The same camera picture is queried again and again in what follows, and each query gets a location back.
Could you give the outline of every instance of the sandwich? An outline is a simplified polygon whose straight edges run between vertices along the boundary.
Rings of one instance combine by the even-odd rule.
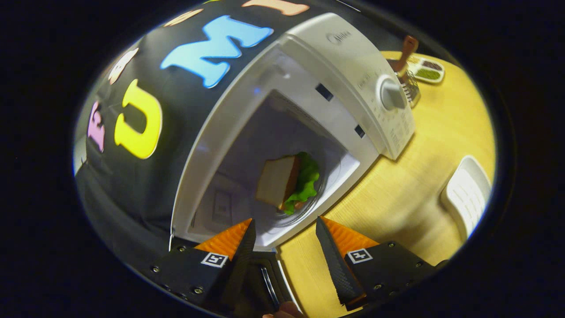
[[[267,160],[263,166],[255,198],[292,215],[316,196],[314,182],[320,177],[318,164],[306,152]]]

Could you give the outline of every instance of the blue letter m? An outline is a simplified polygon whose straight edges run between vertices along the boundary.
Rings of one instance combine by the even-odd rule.
[[[171,65],[182,67],[204,79],[203,85],[212,88],[229,70],[229,63],[214,64],[204,58],[238,58],[239,48],[228,38],[240,41],[244,48],[259,44],[273,33],[271,28],[259,28],[251,24],[230,19],[223,15],[206,24],[202,31],[208,41],[179,45],[171,51],[161,63],[161,69]]]

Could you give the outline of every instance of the wooden handle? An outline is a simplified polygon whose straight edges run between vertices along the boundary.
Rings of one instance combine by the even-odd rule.
[[[406,38],[404,39],[404,45],[402,47],[402,56],[394,64],[392,68],[393,71],[395,72],[401,71],[401,69],[404,68],[404,65],[406,65],[406,61],[408,60],[410,55],[416,52],[417,49],[418,49],[418,40],[416,40],[416,38],[414,38],[413,36],[407,35]]]

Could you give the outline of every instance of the table surface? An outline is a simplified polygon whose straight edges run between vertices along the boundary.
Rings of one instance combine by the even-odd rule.
[[[398,59],[400,52],[383,51]],[[492,182],[494,131],[487,108],[466,73],[440,62],[440,84],[418,81],[421,99],[412,109],[416,131],[396,161],[380,156],[368,173],[324,215],[377,242],[396,240],[436,265],[462,245],[457,227],[439,202],[440,192],[465,155],[473,155]],[[279,257],[298,305],[308,317],[341,317],[312,223],[279,247]]]

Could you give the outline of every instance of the white microwave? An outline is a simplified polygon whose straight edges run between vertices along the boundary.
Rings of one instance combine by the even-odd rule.
[[[397,77],[360,31],[333,13],[296,25],[208,115],[179,181],[171,240],[203,242],[252,217],[254,250],[270,251],[339,201],[379,155],[395,160],[414,128]],[[319,164],[318,195],[290,216],[255,200],[265,160],[301,151]]]

